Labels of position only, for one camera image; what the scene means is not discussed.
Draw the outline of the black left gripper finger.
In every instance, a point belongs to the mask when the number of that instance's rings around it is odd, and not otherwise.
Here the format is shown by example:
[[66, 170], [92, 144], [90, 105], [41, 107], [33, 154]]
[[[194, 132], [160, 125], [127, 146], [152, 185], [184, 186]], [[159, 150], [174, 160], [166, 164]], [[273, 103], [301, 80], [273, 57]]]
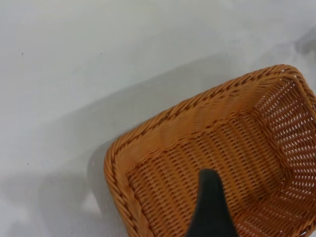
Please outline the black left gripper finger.
[[188, 237], [237, 237], [223, 184], [212, 169], [202, 169], [198, 178], [195, 210], [186, 232]]

